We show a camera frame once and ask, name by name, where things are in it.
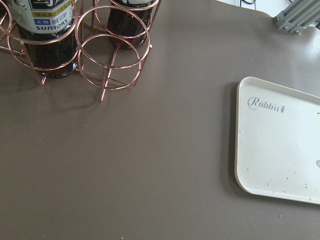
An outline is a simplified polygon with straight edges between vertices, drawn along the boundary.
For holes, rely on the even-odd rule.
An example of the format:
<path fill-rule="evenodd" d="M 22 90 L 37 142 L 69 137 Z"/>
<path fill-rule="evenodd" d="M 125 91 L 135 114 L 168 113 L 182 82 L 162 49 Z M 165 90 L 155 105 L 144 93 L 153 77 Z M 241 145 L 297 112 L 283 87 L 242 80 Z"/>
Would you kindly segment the tea bottle front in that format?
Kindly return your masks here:
<path fill-rule="evenodd" d="M 55 40 L 73 24 L 70 0 L 8 0 L 8 8 L 17 23 L 19 35 L 28 41 Z M 59 79 L 76 67 L 72 59 L 77 50 L 75 34 L 51 44 L 25 44 L 37 71 L 49 78 Z"/>

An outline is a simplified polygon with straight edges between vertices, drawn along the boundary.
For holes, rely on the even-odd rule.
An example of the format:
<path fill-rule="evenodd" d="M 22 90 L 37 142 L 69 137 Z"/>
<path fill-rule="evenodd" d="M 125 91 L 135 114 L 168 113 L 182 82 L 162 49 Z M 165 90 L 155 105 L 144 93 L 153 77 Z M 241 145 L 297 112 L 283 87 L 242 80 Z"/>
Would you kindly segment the aluminium frame bracket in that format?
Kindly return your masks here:
<path fill-rule="evenodd" d="M 293 0 L 292 3 L 275 18 L 278 29 L 299 35 L 308 27 L 320 29 L 320 1 Z"/>

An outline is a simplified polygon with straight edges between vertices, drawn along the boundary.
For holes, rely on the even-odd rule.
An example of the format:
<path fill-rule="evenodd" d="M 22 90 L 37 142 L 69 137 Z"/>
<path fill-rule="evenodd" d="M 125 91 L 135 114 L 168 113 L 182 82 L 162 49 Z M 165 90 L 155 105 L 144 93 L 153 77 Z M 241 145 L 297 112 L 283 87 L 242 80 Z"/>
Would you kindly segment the tea bottle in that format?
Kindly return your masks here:
<path fill-rule="evenodd" d="M 115 0 L 115 2 L 122 5 L 123 7 L 140 9 L 152 5 L 155 2 L 155 0 Z M 148 27 L 151 20 L 152 10 L 152 8 L 149 8 L 147 10 L 133 11 L 133 13 L 136 14 L 143 21 L 146 27 Z M 144 27 L 140 24 L 140 22 L 131 14 L 113 8 L 110 10 L 109 13 L 107 28 L 114 34 L 126 37 L 136 36 L 145 30 Z M 141 43 L 143 43 L 145 38 L 146 35 L 144 34 L 139 37 L 128 38 L 126 40 L 129 43 L 131 43 L 134 47 L 137 47 Z M 112 44 L 121 49 L 131 49 L 131 47 L 126 42 L 118 38 L 111 38 L 110 40 Z"/>
<path fill-rule="evenodd" d="M 8 8 L 17 23 L 19 35 L 28 41 L 55 40 L 73 24 L 70 0 L 8 0 Z M 75 34 L 51 44 L 25 44 L 37 71 L 49 78 L 59 79 L 76 67 L 72 59 L 77 50 Z"/>

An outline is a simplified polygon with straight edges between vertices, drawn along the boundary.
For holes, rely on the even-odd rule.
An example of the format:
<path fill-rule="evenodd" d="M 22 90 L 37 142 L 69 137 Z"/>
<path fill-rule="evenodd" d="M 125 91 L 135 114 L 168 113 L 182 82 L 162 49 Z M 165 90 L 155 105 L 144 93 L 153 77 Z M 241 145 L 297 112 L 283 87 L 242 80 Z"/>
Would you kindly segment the cream rabbit tray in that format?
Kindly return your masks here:
<path fill-rule="evenodd" d="M 320 202 L 320 99 L 248 76 L 236 94 L 234 174 L 253 195 Z"/>

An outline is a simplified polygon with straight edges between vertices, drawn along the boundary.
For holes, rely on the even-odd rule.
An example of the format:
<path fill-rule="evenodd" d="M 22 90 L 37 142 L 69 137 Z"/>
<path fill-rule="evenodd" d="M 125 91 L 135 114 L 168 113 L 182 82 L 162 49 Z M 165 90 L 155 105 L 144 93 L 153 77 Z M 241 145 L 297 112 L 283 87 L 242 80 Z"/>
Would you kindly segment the tea bottle back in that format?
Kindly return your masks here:
<path fill-rule="evenodd" d="M 155 2 L 155 0 L 115 0 L 115 2 L 122 5 L 123 7 L 140 9 L 152 5 Z M 149 8 L 147 10 L 133 11 L 133 13 L 136 14 L 143 21 L 146 27 L 148 27 L 151 20 L 152 10 L 152 8 Z M 145 30 L 144 27 L 140 24 L 140 22 L 131 14 L 113 8 L 110 10 L 109 13 L 107 28 L 114 34 L 126 37 L 136 36 Z M 143 43 L 145 38 L 146 35 L 144 34 L 139 37 L 128 38 L 126 40 L 129 43 L 131 43 L 134 47 L 137 47 L 141 43 Z M 110 40 L 112 44 L 121 49 L 131 49 L 131 47 L 126 42 L 118 38 L 111 38 Z"/>

